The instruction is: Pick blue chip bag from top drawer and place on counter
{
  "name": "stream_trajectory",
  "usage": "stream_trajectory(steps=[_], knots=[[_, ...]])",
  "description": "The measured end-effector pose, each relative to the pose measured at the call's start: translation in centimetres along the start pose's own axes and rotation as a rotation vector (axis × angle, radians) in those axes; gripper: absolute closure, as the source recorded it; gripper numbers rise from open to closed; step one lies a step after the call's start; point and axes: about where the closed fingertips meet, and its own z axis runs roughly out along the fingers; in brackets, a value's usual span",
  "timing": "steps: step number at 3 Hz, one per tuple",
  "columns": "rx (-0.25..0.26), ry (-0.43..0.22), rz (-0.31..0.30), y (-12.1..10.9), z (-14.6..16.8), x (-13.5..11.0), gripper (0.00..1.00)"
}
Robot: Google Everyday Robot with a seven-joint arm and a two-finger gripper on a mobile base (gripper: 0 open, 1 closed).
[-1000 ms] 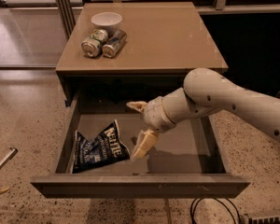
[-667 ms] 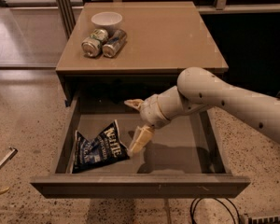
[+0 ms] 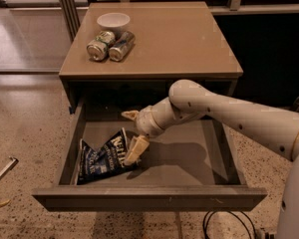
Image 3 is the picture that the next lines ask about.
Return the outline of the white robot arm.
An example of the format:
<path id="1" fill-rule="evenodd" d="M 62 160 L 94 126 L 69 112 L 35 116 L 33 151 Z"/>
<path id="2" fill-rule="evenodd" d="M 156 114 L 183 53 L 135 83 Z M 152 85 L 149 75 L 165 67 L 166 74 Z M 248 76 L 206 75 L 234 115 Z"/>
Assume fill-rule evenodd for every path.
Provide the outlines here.
<path id="1" fill-rule="evenodd" d="M 173 83 L 168 96 L 141 111 L 123 112 L 138 136 L 125 158 L 136 162 L 150 139 L 176 124 L 209 116 L 293 162 L 282 197 L 276 239 L 299 239 L 299 113 L 215 94 L 196 82 Z"/>

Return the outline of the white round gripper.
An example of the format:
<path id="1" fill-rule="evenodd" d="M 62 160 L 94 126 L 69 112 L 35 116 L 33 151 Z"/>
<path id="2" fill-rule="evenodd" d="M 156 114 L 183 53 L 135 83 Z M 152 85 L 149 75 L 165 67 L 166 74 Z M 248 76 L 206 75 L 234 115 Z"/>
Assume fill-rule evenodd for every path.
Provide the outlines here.
<path id="1" fill-rule="evenodd" d="M 163 129 L 158 126 L 153 118 L 152 106 L 148 106 L 141 111 L 125 111 L 122 117 L 128 120 L 136 120 L 135 125 L 139 136 L 134 136 L 125 156 L 124 165 L 130 166 L 137 162 L 140 156 L 150 145 L 149 138 L 154 138 L 163 133 Z"/>

